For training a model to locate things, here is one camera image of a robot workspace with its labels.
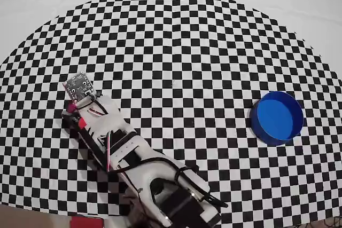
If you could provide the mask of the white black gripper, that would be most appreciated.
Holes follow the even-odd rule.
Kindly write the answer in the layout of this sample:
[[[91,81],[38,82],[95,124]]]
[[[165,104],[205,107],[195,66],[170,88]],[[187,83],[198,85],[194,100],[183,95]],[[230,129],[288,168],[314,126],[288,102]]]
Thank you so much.
[[[62,112],[87,148],[136,148],[137,132],[108,96],[87,95],[73,100]]]

